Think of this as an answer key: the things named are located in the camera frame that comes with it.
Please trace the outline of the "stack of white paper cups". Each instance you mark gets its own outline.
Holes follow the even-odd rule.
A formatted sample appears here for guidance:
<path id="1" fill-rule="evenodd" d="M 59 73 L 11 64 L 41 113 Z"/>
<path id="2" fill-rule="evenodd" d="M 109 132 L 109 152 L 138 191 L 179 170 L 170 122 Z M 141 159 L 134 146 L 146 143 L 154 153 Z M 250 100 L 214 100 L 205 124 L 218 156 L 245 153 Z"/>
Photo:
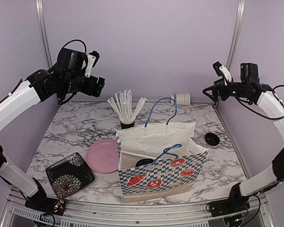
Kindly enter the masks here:
<path id="1" fill-rule="evenodd" d="M 178 105 L 190 105 L 191 104 L 191 95 L 190 93 L 182 93 L 182 94 L 172 94 L 170 96 L 172 100 L 174 100 Z"/>

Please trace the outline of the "stack of black lids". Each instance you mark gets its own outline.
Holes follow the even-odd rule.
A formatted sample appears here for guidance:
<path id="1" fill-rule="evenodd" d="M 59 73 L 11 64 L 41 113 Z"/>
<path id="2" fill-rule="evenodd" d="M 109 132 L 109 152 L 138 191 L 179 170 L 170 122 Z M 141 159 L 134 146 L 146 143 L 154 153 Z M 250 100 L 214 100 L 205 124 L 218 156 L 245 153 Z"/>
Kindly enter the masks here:
<path id="1" fill-rule="evenodd" d="M 212 132 L 208 132 L 205 135 L 205 141 L 210 146 L 217 146 L 220 143 L 220 138 Z"/>

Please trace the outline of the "blue checkered paper bag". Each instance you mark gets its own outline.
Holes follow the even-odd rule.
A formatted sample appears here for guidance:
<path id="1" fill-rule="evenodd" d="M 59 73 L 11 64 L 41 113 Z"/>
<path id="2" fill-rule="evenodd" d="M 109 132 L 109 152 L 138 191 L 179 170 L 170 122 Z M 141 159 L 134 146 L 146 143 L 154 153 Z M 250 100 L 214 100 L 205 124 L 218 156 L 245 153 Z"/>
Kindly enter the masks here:
<path id="1" fill-rule="evenodd" d="M 208 149 L 192 137 L 195 123 L 150 123 L 116 131 L 118 174 L 126 203 L 189 192 L 206 160 Z M 136 167 L 144 158 L 153 163 Z"/>

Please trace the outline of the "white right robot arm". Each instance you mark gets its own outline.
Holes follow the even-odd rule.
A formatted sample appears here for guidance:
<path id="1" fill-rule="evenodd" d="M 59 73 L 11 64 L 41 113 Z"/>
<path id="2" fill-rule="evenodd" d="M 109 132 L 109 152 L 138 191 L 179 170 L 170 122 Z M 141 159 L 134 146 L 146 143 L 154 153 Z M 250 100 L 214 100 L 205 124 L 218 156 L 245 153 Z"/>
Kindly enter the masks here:
<path id="1" fill-rule="evenodd" d="M 284 180 L 284 104 L 267 84 L 215 82 L 203 90 L 213 101 L 235 98 L 221 106 L 251 177 L 232 187 L 225 208 L 235 212 L 244 200 Z"/>

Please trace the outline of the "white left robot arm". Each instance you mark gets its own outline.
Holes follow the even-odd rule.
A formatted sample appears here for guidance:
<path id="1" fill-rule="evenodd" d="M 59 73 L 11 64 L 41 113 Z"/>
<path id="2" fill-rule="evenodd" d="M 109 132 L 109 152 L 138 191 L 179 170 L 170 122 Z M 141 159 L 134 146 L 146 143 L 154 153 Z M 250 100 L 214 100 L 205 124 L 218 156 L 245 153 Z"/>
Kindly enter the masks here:
<path id="1" fill-rule="evenodd" d="M 19 79 L 0 100 L 0 179 L 32 197 L 39 210 L 47 210 L 50 199 L 26 171 L 59 107 L 61 84 L 53 73 L 40 69 Z"/>

